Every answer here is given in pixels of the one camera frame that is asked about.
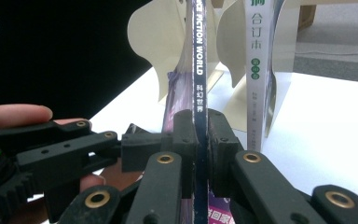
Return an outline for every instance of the book spine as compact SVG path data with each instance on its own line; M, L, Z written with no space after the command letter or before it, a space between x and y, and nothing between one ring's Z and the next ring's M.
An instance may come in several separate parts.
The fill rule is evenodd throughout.
M274 0L245 0L247 149L260 151L265 140Z
M192 0L193 7L193 120L199 140L195 168L194 222L208 223L208 111L206 60L206 3Z

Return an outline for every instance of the gray carpet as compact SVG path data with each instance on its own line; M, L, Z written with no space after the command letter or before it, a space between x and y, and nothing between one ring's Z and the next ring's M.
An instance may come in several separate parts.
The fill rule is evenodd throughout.
M294 71L358 81L358 4L318 5L298 32Z

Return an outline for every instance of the table surface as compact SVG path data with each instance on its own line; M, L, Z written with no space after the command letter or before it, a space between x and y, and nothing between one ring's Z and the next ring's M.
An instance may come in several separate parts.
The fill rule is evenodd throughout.
M210 108L223 111L230 84L226 70L208 94ZM163 114L151 68L90 121L94 132L122 135L134 123L159 133ZM246 133L234 133L246 146ZM358 82L293 73L262 153L305 193L333 184L358 194Z

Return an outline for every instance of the human hand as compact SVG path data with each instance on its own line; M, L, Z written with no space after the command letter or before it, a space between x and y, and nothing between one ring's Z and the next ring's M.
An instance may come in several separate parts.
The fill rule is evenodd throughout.
M48 122L52 119L52 111L42 105L0 105L0 129L13 128ZM58 124L65 124L82 119L54 120ZM105 184L103 177L87 175L80 181L80 191L96 185ZM9 223L41 223L47 219L46 207L41 200L24 205L13 216Z

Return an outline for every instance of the white table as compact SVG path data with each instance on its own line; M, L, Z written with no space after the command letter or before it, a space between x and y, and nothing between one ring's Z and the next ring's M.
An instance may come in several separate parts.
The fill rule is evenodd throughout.
M209 107L222 111L232 92L225 72L209 93ZM92 129L121 135L135 123L160 132L163 114L150 69L91 119ZM246 146L246 133L235 134ZM358 82L293 74L262 152L308 194L327 184L358 194Z

